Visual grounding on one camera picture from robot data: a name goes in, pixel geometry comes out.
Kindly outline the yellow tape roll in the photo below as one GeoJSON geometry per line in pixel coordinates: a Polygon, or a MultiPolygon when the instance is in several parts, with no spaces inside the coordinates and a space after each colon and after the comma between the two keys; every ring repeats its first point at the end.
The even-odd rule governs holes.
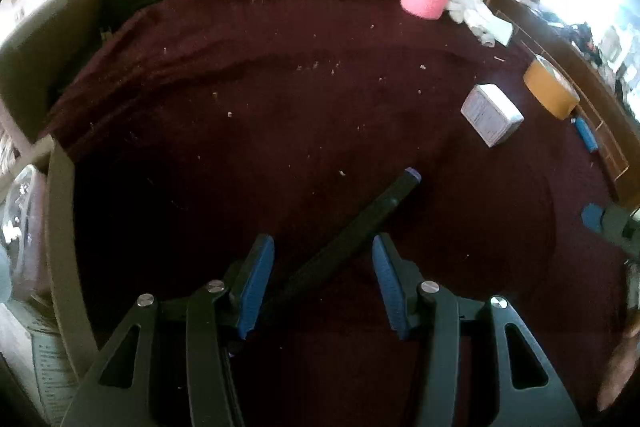
{"type": "Polygon", "coordinates": [[[523,81],[540,105],[559,120],[570,117],[580,102],[573,85],[541,55],[530,63],[523,81]]]}

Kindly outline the purple black pen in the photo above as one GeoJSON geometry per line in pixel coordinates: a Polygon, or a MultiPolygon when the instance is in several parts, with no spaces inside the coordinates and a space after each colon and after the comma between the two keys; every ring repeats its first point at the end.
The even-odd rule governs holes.
{"type": "Polygon", "coordinates": [[[420,184],[422,176],[411,167],[400,176],[374,202],[363,210],[347,229],[344,241],[358,243],[373,234],[385,218],[420,184]]]}

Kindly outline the dark red bedspread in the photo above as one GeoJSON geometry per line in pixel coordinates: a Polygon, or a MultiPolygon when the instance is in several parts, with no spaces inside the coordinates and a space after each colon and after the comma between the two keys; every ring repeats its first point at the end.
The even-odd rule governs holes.
{"type": "Polygon", "coordinates": [[[625,325],[624,256],[580,220],[610,200],[575,128],[486,49],[398,0],[166,0],[105,43],[52,108],[75,166],[76,253],[104,343],[134,300],[190,295],[273,237],[254,331],[233,360],[251,426],[403,426],[421,345],[390,329],[371,247],[333,247],[401,171],[382,224],[453,293],[509,299],[588,426],[638,424],[639,387],[596,396],[625,325]],[[461,115],[492,83],[524,121],[488,147],[461,115]]]}

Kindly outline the pink cartoon zipper pouch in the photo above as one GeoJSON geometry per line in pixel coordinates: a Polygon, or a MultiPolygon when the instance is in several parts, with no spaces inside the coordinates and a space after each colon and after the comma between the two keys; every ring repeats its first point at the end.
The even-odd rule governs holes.
{"type": "Polygon", "coordinates": [[[11,183],[2,207],[1,240],[12,277],[24,270],[27,254],[32,250],[32,203],[40,178],[34,165],[24,167],[11,183]]]}

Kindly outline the white crumpled cloth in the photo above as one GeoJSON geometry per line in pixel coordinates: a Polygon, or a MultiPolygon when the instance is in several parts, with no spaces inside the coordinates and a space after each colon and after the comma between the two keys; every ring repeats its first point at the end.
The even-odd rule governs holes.
{"type": "Polygon", "coordinates": [[[495,16],[482,0],[448,0],[446,11],[454,22],[465,24],[482,46],[507,46],[511,40],[513,25],[495,16]]]}

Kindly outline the blue lighter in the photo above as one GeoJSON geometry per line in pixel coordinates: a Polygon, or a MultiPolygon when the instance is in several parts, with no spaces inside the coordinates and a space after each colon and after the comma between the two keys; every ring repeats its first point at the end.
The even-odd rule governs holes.
{"type": "Polygon", "coordinates": [[[588,152],[590,154],[596,153],[599,150],[599,145],[587,121],[582,117],[575,117],[573,124],[588,152]]]}

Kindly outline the white medicine box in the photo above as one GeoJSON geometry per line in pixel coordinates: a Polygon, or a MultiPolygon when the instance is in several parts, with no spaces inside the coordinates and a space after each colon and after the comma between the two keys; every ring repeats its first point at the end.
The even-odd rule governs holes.
{"type": "Polygon", "coordinates": [[[1,354],[44,422],[61,425],[77,378],[53,308],[34,299],[2,303],[1,354]]]}

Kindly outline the small white box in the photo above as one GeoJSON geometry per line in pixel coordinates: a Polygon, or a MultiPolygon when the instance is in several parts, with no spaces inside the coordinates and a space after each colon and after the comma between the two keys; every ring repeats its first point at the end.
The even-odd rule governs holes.
{"type": "Polygon", "coordinates": [[[492,83],[476,84],[460,113],[488,147],[506,141],[524,121],[510,98],[492,83]]]}

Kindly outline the cardboard box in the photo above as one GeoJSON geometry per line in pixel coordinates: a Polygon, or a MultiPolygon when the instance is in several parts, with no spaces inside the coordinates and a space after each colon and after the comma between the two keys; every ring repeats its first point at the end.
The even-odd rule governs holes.
{"type": "Polygon", "coordinates": [[[53,136],[35,144],[35,165],[47,171],[44,246],[51,298],[70,367],[80,381],[98,355],[82,297],[74,232],[74,164],[53,136]]]}

